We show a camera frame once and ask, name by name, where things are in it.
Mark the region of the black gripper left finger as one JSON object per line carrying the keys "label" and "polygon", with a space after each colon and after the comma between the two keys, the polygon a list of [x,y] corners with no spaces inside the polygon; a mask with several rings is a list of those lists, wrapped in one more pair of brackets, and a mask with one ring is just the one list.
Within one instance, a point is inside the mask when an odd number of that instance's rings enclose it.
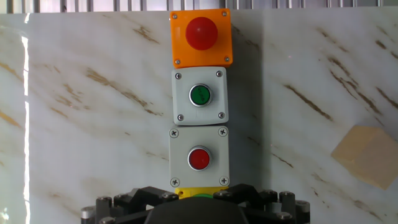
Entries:
{"label": "black gripper left finger", "polygon": [[155,187],[135,188],[114,197],[99,196],[94,205],[81,209],[81,224],[144,223],[149,214],[146,206],[156,207],[178,199],[177,194]]}

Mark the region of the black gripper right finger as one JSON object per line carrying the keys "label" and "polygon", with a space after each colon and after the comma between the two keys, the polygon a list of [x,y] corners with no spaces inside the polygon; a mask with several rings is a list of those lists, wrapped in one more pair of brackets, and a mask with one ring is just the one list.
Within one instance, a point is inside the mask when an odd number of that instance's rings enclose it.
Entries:
{"label": "black gripper right finger", "polygon": [[310,224],[310,203],[297,200],[290,191],[258,192],[248,184],[238,184],[213,194],[213,198],[238,206],[248,223]]}

